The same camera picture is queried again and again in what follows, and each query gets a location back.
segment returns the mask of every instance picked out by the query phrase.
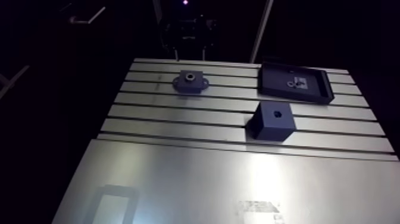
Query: metal table surface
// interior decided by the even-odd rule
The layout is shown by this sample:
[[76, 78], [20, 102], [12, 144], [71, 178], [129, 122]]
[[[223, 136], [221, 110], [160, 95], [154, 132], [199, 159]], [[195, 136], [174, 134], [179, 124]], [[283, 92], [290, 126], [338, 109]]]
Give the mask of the metal table surface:
[[53, 223], [397, 224], [400, 163], [92, 140]]
[[[259, 64], [135, 59], [98, 139], [398, 161], [367, 101], [346, 70], [325, 69], [335, 95], [322, 106], [259, 95]], [[180, 95], [172, 80], [181, 70], [203, 71], [210, 87]], [[255, 141], [244, 125], [259, 101], [286, 101], [297, 131], [284, 142]]]
[[[258, 95], [258, 64], [136, 59], [53, 223], [400, 223], [400, 163], [346, 70], [330, 105]], [[180, 70], [210, 87], [179, 95]], [[284, 142], [245, 132], [287, 101]]]

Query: black block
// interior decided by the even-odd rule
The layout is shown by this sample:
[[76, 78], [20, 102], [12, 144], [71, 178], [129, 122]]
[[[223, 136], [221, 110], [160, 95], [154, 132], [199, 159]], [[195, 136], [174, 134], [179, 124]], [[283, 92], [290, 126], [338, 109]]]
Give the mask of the black block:
[[296, 125], [288, 103], [261, 101], [246, 129], [254, 139], [282, 142]]

